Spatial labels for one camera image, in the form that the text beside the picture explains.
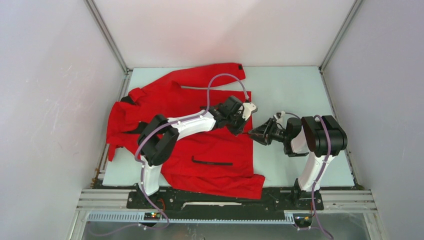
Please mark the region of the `red zip jacket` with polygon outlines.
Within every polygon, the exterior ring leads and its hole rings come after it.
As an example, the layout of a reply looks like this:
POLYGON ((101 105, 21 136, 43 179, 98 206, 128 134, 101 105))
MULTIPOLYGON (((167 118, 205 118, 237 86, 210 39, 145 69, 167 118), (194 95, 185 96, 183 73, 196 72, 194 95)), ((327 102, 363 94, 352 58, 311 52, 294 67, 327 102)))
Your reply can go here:
MULTIPOLYGON (((220 86, 245 77, 240 63, 216 63, 171 71, 130 90, 114 103, 108 117, 108 158, 116 158, 117 148, 134 154, 142 128, 158 114, 182 117, 230 96, 244 100, 243 92, 220 86)), ((254 143, 246 134, 233 135, 226 128, 197 133, 176 143, 161 174, 178 190, 258 200, 265 177, 254 172, 253 150, 254 143)))

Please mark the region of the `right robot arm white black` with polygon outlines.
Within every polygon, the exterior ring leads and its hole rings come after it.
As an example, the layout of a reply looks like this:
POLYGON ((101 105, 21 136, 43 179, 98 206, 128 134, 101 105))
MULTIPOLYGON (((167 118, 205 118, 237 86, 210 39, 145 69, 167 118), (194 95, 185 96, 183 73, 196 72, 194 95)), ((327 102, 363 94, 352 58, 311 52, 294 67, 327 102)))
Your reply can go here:
POLYGON ((290 117, 285 127, 281 127, 275 115, 247 134, 264 146, 273 141, 282 143, 288 157, 308 157, 290 196, 291 204, 297 209, 310 204, 312 194, 320 189, 329 164, 348 145, 346 132, 332 115, 290 117))

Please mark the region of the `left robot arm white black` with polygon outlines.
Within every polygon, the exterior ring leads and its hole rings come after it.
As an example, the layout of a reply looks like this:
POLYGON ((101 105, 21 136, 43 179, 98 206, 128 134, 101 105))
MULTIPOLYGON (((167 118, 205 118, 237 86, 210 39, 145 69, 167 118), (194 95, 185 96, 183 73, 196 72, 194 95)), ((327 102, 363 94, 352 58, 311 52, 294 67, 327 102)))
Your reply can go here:
POLYGON ((139 135, 134 154, 135 160, 141 163, 138 201, 145 208, 156 206, 161 169, 171 157, 177 141, 221 128, 227 128, 237 136, 257 110, 257 105, 249 99, 241 102, 232 95, 224 103, 207 105, 198 113, 171 118, 162 114, 154 116, 139 135))

